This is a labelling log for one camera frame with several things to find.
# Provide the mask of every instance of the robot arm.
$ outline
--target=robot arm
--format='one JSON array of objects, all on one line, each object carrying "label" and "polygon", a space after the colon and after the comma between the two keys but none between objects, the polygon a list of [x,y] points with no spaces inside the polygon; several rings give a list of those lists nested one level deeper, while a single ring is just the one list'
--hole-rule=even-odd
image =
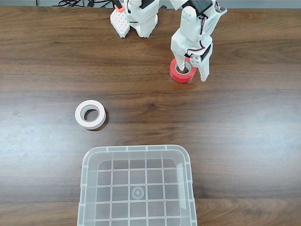
[{"label": "robot arm", "polygon": [[201,80],[209,75],[209,58],[213,51],[210,35],[219,19],[227,12],[216,0],[170,0],[177,10],[183,6],[180,28],[172,36],[171,50],[181,71],[185,68],[185,58],[190,58],[197,67]]},{"label": "robot arm", "polygon": [[[176,59],[176,67],[185,69],[185,59],[197,67],[201,80],[209,75],[209,58],[213,51],[211,34],[219,19],[227,12],[216,0],[170,0],[178,10],[183,7],[180,28],[171,39],[171,50]],[[124,0],[115,5],[111,23],[120,37],[124,38],[130,26],[140,37],[148,38],[158,22],[159,0]]]}]

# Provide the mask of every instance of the transparent storage box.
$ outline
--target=transparent storage box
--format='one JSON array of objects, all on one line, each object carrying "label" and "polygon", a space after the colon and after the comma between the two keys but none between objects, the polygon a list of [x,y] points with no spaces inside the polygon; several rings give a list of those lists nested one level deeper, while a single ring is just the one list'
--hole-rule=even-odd
[{"label": "transparent storage box", "polygon": [[190,158],[178,145],[91,149],[78,226],[197,226]]}]

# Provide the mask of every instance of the wire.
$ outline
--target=wire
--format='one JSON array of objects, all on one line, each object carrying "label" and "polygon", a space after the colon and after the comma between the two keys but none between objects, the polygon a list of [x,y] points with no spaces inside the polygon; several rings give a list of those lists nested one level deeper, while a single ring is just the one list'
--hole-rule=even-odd
[{"label": "wire", "polygon": [[[57,7],[87,7],[85,6],[84,3],[85,0],[61,0],[58,5],[56,5]],[[112,2],[111,0],[101,0],[101,1],[94,1],[94,3],[104,3],[106,2],[104,5],[100,6],[100,8],[105,7],[106,5],[108,5],[110,2]]]},{"label": "wire", "polygon": [[107,3],[105,3],[103,6],[100,6],[100,8],[104,8],[106,5],[108,5],[110,2],[112,2],[111,0],[108,0]]}]

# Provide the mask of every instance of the wood grain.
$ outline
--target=wood grain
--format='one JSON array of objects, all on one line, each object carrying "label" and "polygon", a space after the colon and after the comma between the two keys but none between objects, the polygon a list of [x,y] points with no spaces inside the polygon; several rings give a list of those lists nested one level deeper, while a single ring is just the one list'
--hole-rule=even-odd
[{"label": "wood grain", "polygon": [[[301,225],[301,11],[229,10],[189,84],[168,76],[180,11],[148,39],[110,13],[0,7],[0,225],[76,225],[85,153],[151,144],[188,150],[199,225]],[[87,99],[100,131],[75,121]]]}]

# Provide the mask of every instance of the cable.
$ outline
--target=cable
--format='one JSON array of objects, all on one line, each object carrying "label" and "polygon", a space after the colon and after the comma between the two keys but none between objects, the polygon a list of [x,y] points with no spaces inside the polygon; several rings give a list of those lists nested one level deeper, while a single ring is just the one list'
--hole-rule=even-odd
[{"label": "cable", "polygon": [[112,2],[111,0],[109,0],[107,3],[105,3],[103,6],[100,6],[100,8],[104,8],[106,5],[108,5],[110,2]]},{"label": "cable", "polygon": [[100,6],[100,8],[105,7],[107,4],[109,4],[110,2],[112,2],[112,0],[101,0],[101,1],[94,1],[94,0],[88,0],[89,3],[87,4],[87,6],[85,6],[84,3],[85,0],[61,0],[58,5],[56,5],[57,7],[93,7],[95,3],[104,3],[106,2],[104,5]]}]

